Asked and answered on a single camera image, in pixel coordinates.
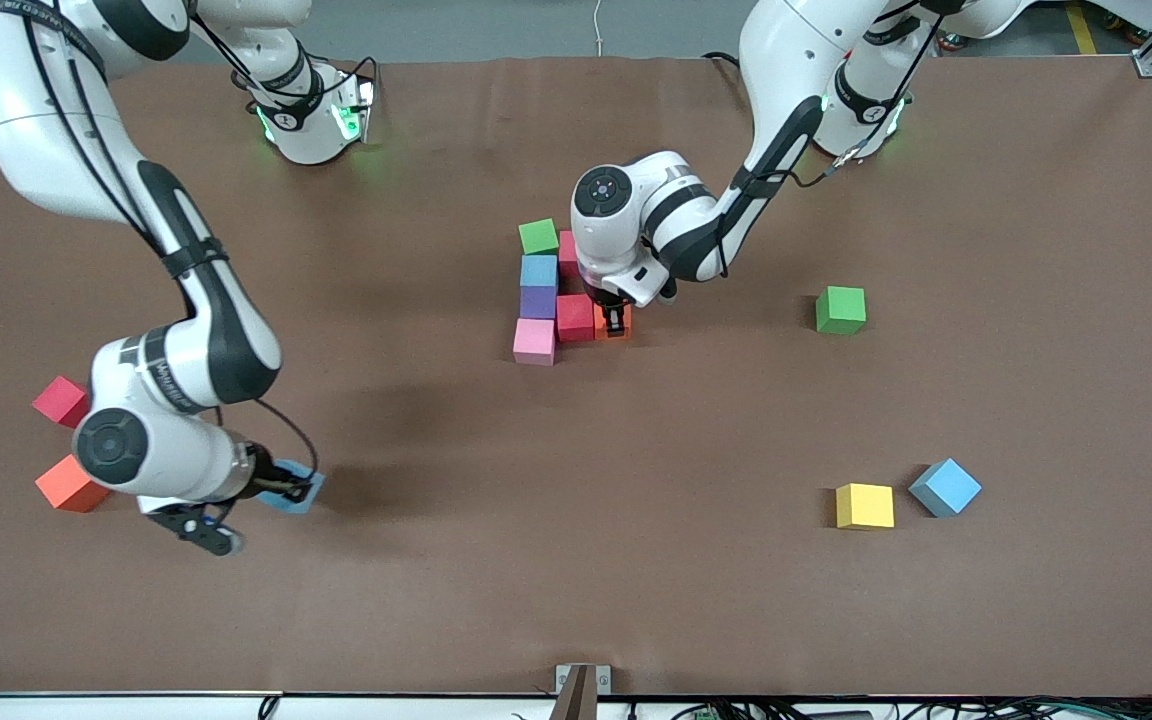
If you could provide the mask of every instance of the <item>red cube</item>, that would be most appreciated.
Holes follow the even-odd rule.
[[[576,262],[576,236],[573,236],[573,232],[558,234],[558,276],[579,278],[579,264]]]
[[[588,295],[558,296],[558,341],[594,340],[594,302]]]
[[[76,429],[91,409],[91,402],[88,402],[86,389],[69,378],[58,376],[40,396],[33,397],[33,409],[46,415],[52,423]]]

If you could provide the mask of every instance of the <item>purple cube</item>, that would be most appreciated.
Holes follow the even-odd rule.
[[[558,288],[522,286],[518,288],[518,316],[525,320],[558,318]]]

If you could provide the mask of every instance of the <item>yellow cube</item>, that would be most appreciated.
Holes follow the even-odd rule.
[[[838,526],[849,530],[878,530],[896,526],[892,488],[851,483],[838,493]]]

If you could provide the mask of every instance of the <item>pink cube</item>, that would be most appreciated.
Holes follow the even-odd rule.
[[[558,234],[558,276],[579,278],[579,264],[576,262],[576,236],[573,236],[573,232]]]
[[[91,404],[88,402],[86,389],[70,381],[69,378],[58,376],[54,381],[51,381],[47,389],[33,400],[33,409],[38,414],[44,414],[52,423],[76,429],[88,415]]]
[[[518,320],[513,332],[513,359],[520,365],[554,364],[553,320]]]

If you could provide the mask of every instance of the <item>orange cube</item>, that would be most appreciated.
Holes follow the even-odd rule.
[[[594,340],[630,340],[630,331],[634,329],[634,306],[622,306],[621,314],[624,318],[622,324],[626,325],[626,333],[615,338],[608,336],[607,318],[602,316],[602,308],[594,305]]]
[[[88,470],[83,470],[83,465],[73,455],[56,462],[33,484],[56,510],[91,511],[109,495],[108,488],[92,483]]]

